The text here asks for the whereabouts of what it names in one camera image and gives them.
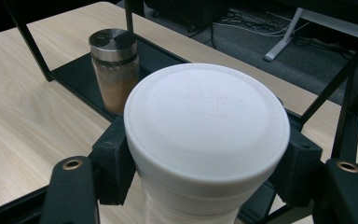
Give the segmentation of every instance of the white lid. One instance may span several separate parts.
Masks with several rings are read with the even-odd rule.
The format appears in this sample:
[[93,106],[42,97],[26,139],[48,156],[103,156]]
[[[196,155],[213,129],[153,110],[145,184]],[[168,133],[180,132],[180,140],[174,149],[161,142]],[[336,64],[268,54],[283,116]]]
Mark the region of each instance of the white lid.
[[196,197],[229,197],[260,185],[290,136],[286,112],[268,88],[206,63],[166,67],[143,79],[124,121],[138,169]]

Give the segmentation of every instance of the white cup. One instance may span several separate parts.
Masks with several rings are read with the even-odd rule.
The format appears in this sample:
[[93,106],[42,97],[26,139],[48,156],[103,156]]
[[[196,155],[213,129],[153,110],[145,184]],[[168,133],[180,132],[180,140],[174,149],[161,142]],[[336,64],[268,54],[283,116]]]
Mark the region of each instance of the white cup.
[[207,63],[143,79],[127,100],[124,122],[146,223],[232,224],[290,137],[287,114],[267,87]]

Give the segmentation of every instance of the glass jar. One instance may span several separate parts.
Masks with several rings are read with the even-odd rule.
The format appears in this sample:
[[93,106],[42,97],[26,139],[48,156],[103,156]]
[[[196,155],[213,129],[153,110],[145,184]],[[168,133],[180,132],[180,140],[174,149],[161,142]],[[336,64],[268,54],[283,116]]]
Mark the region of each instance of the glass jar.
[[136,37],[125,30],[105,29],[91,35],[89,45],[103,105],[109,112],[122,115],[139,81]]

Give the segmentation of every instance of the light wood surface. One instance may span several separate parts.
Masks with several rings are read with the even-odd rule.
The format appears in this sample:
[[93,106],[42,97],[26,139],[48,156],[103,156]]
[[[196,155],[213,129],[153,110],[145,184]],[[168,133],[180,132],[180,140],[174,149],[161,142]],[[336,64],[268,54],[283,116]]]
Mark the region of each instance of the light wood surface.
[[[265,84],[296,113],[302,114],[315,98],[152,21],[136,15],[133,19],[137,35],[193,63],[214,63],[242,71]],[[126,29],[126,22],[122,8],[99,3],[29,27],[49,68],[54,69],[90,52],[88,38],[92,33],[105,28]],[[324,161],[330,157],[338,113],[338,105],[325,103],[303,131],[324,149]],[[60,84],[44,79],[17,29],[0,33],[0,205],[46,186],[57,162],[89,155],[109,124]],[[100,206],[102,223],[142,223],[142,211],[137,175],[123,206]]]

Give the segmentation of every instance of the silver metal lid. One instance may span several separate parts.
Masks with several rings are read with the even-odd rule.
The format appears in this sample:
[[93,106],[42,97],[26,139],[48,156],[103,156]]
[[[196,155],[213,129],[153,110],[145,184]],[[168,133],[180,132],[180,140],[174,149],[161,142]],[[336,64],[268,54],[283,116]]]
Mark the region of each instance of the silver metal lid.
[[137,52],[135,35],[121,29],[105,29],[89,37],[91,54],[106,62],[119,62]]

